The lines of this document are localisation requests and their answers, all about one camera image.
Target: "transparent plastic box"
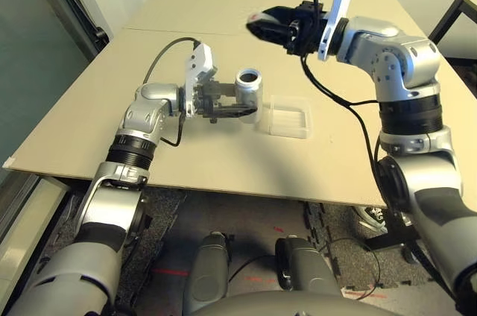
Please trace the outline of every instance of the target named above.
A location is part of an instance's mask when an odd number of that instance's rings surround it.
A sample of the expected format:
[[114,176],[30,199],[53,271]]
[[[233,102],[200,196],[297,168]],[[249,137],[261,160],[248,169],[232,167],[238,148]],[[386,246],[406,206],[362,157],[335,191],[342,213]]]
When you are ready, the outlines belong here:
[[312,111],[308,100],[272,95],[268,132],[275,136],[308,139],[312,135]]

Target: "metal can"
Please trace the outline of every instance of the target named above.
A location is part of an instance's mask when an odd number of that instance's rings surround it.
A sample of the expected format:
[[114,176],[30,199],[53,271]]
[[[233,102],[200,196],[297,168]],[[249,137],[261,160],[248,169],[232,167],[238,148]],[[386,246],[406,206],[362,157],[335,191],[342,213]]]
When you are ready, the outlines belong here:
[[237,104],[256,107],[257,111],[251,115],[241,117],[246,124],[255,124],[262,117],[262,76],[255,69],[243,69],[236,76]]

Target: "gray carpet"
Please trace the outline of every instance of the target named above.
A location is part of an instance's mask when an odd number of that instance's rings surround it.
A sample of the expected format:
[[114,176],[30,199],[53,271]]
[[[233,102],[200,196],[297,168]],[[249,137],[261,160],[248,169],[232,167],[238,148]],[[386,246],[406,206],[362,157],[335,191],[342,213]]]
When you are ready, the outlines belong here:
[[[309,203],[307,211],[312,235],[318,237],[318,247],[338,238],[362,241],[378,235],[360,225],[360,218],[350,206]],[[376,260],[372,253],[355,242],[343,240],[333,243],[326,256],[332,260],[333,271],[341,287],[363,291],[374,284],[378,274]],[[411,265],[404,260],[399,247],[376,252],[376,256],[381,267],[379,286],[383,288],[399,284],[421,285],[429,281],[429,275],[422,266]]]

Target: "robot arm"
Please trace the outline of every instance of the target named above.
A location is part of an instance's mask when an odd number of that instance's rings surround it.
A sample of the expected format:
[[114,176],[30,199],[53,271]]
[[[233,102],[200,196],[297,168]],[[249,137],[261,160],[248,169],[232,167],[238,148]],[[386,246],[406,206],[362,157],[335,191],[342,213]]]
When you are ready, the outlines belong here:
[[318,17],[315,4],[267,9],[252,15],[247,28],[288,54],[335,55],[371,76],[380,145],[388,153],[375,166],[379,189],[391,211],[409,213],[459,311],[471,313],[477,304],[477,213],[461,199],[450,129],[442,121],[436,46],[388,22],[345,19],[349,0],[334,0],[329,13],[319,4]]
[[[124,245],[147,224],[146,200],[141,197],[149,178],[154,150],[166,119],[203,115],[230,118],[259,109],[259,73],[239,73],[236,83],[213,80],[210,47],[197,42],[186,61],[186,83],[145,83],[136,90],[116,131],[106,160],[102,162],[80,206],[73,244],[53,255],[9,315],[115,315],[115,298]],[[222,95],[236,98],[223,106]]]

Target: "wire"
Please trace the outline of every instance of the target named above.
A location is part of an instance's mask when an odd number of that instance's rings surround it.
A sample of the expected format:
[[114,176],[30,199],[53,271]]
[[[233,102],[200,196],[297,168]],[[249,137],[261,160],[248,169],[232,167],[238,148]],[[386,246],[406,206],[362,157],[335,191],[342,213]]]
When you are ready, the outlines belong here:
[[139,243],[141,241],[141,237],[137,237],[134,241],[130,243],[130,245],[133,245],[131,251],[127,255],[126,259],[123,261],[121,265],[121,271],[123,271],[130,263],[130,261],[133,259],[134,254],[136,253]]
[[195,39],[195,38],[191,38],[191,37],[182,37],[182,38],[179,38],[179,39],[176,39],[176,40],[172,40],[169,44],[167,44],[159,53],[158,55],[154,58],[151,66],[149,67],[149,70],[148,72],[146,73],[146,76],[144,78],[144,81],[142,82],[143,84],[144,83],[147,83],[149,81],[149,78],[151,77],[151,74],[152,74],[152,71],[154,70],[154,68],[156,67],[156,64],[157,62],[159,61],[159,59],[167,52],[167,50],[169,50],[173,45],[176,45],[178,44],[179,42],[193,42],[194,45],[197,45],[197,44],[200,44],[200,42]]
[[423,266],[423,268],[432,277],[432,279],[434,279],[434,281],[450,296],[451,299],[455,300],[454,295],[447,287],[439,271],[437,271],[434,265],[429,261],[429,259],[427,259],[427,256],[417,244],[417,242],[415,240],[408,241],[406,243],[406,246],[409,248],[411,253],[414,254],[417,261]]
[[313,26],[311,29],[312,34],[309,36],[309,38],[306,41],[306,47],[304,49],[305,53],[300,57],[300,62],[301,66],[303,69],[303,72],[305,73],[306,77],[310,80],[310,82],[320,91],[322,92],[325,96],[328,98],[331,98],[335,103],[341,105],[348,111],[350,111],[357,119],[358,122],[361,126],[361,129],[363,131],[364,135],[364,141],[366,143],[366,151],[367,151],[367,156],[370,161],[370,167],[371,171],[373,172],[373,177],[376,182],[376,185],[380,189],[381,183],[379,182],[379,175],[377,173],[377,166],[374,163],[373,160],[373,153],[371,150],[371,143],[370,143],[370,138],[369,134],[367,132],[366,124],[364,123],[362,117],[351,107],[351,106],[358,106],[358,105],[363,105],[363,104],[373,104],[377,103],[376,100],[366,100],[366,101],[360,101],[360,102],[349,102],[348,100],[343,99],[341,96],[336,95],[334,92],[331,90],[327,89],[322,83],[320,83],[316,77],[313,75],[312,71],[308,67],[308,64],[306,63],[306,59],[308,57],[308,45],[311,44],[312,39],[316,36],[318,31],[320,30],[320,17],[319,17],[319,1],[318,0],[313,0],[313,8],[315,12],[314,20],[313,20]]
[[234,277],[237,276],[238,273],[240,273],[240,271],[244,270],[249,264],[253,263],[253,262],[256,262],[257,260],[260,260],[260,259],[264,259],[264,258],[274,258],[275,255],[270,255],[270,254],[267,254],[267,255],[261,255],[261,256],[257,256],[253,259],[250,259],[248,261],[246,261],[244,264],[241,265],[240,268],[238,268],[236,270],[235,273],[232,274],[232,276],[229,278],[229,282],[231,282],[233,280]]
[[[159,61],[159,59],[167,52],[167,50],[169,50],[172,46],[178,44],[179,42],[193,42],[194,47],[196,45],[200,44],[200,42],[197,39],[192,38],[192,37],[182,37],[182,38],[179,38],[179,39],[176,39],[176,40],[172,40],[154,58],[153,62],[151,63],[151,66],[149,66],[148,72],[146,73],[146,76],[144,77],[144,80],[143,80],[142,84],[145,84],[149,81],[149,79],[151,78],[151,75],[152,75],[152,71],[156,67],[157,62]],[[182,131],[183,131],[183,128],[184,128],[184,122],[185,121],[186,121],[186,114],[185,114],[184,111],[182,111],[180,113],[180,116],[179,116],[179,127],[177,129],[177,141],[176,142],[171,142],[168,139],[165,139],[163,137],[161,137],[160,140],[167,143],[168,145],[170,145],[172,147],[177,147],[180,144],[180,140],[182,139]]]
[[172,147],[177,147],[180,144],[180,140],[182,139],[182,130],[184,128],[185,121],[186,121],[186,112],[182,111],[179,116],[179,127],[177,129],[177,141],[171,142],[168,139],[165,139],[164,137],[161,137],[161,141],[167,143],[168,145]]
[[331,245],[333,245],[334,243],[337,243],[338,241],[345,241],[345,240],[354,241],[360,247],[362,247],[364,249],[367,249],[368,251],[370,251],[373,254],[374,259],[376,260],[376,265],[378,267],[378,277],[374,278],[374,286],[371,289],[371,291],[369,291],[367,294],[361,295],[360,297],[358,297],[356,299],[356,300],[363,300],[366,297],[370,296],[376,290],[376,288],[378,287],[379,282],[381,281],[381,264],[379,263],[379,259],[378,259],[378,256],[376,255],[376,252],[374,250],[372,250],[370,247],[368,247],[364,242],[362,242],[362,241],[360,241],[356,238],[338,238],[338,239],[335,239],[333,241],[330,241],[330,242],[326,243],[324,246],[322,246],[322,248],[320,248],[318,250],[318,252],[321,253],[324,250],[325,247],[331,247]]

